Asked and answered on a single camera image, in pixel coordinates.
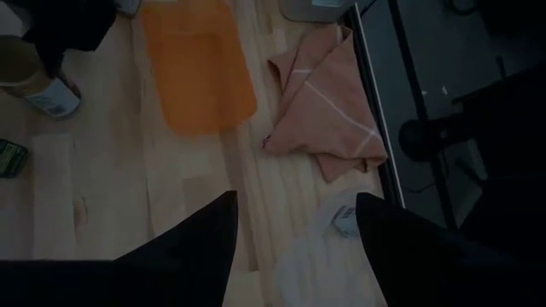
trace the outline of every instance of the folded pink towel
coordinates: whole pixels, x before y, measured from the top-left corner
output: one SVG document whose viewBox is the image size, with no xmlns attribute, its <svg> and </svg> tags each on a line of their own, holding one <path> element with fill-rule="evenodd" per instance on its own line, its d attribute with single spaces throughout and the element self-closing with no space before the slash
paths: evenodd
<svg viewBox="0 0 546 307">
<path fill-rule="evenodd" d="M 270 60 L 282 85 L 280 119 L 264 142 L 273 154 L 317 154 L 324 179 L 352 168 L 367 171 L 387 159 L 364 92 L 352 31 L 330 25 L 307 35 L 296 50 Z"/>
</svg>

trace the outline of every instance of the white label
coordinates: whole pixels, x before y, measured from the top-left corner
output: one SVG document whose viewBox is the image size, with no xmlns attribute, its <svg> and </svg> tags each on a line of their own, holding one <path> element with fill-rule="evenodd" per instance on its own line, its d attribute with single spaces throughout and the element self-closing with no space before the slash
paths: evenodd
<svg viewBox="0 0 546 307">
<path fill-rule="evenodd" d="M 79 98 L 58 78 L 45 91 L 25 98 L 55 118 L 72 113 L 80 103 Z"/>
</svg>

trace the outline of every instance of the orange towel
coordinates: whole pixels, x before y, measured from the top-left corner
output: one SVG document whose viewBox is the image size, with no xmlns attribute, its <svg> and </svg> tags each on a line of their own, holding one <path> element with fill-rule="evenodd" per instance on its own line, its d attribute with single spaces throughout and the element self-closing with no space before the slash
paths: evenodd
<svg viewBox="0 0 546 307">
<path fill-rule="evenodd" d="M 350 29 L 331 25 L 270 60 L 282 84 L 280 119 L 264 149 L 317 154 L 324 179 L 387 159 L 364 92 Z"/>
<path fill-rule="evenodd" d="M 256 112 L 237 24 L 224 0 L 150 3 L 142 20 L 171 129 L 179 135 L 214 133 Z"/>
</svg>

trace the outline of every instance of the wooden floor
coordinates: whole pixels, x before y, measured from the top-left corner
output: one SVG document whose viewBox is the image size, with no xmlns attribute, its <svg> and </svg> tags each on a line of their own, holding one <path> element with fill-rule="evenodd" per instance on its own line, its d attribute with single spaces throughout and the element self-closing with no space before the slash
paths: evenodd
<svg viewBox="0 0 546 307">
<path fill-rule="evenodd" d="M 69 255 L 114 259 L 235 189 L 240 231 L 226 305 L 283 305 L 272 270 L 320 200 L 357 185 L 381 191 L 375 171 L 351 171 L 326 184 L 312 157 L 261 150 L 280 98 L 266 60 L 317 25 L 284 19 L 276 0 L 238 0 L 234 11 L 258 111 L 232 131 L 184 139 L 166 127 L 140 17 L 119 17 L 96 52 L 67 52 L 63 68 L 84 98 L 70 119 L 47 119 L 0 93 L 1 138 L 32 149 L 35 136 L 66 134 L 73 198 L 72 215 L 38 214 L 32 163 L 19 178 L 0 180 L 0 258 L 35 258 L 36 227 L 62 223 L 73 225 Z M 48 174 L 40 176 L 47 181 Z"/>
</svg>

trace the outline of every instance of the orange cloth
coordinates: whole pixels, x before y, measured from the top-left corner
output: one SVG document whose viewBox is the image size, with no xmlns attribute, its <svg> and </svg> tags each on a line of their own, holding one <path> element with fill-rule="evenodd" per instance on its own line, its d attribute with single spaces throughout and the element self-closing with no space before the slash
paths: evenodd
<svg viewBox="0 0 546 307">
<path fill-rule="evenodd" d="M 273 154 L 317 154 L 324 179 L 381 165 L 387 154 L 364 92 L 350 29 L 331 25 L 270 60 L 282 84 L 280 120 L 264 143 Z"/>
<path fill-rule="evenodd" d="M 256 112 L 256 98 L 224 0 L 150 3 L 142 12 L 163 115 L 180 135 L 214 133 Z"/>
</svg>

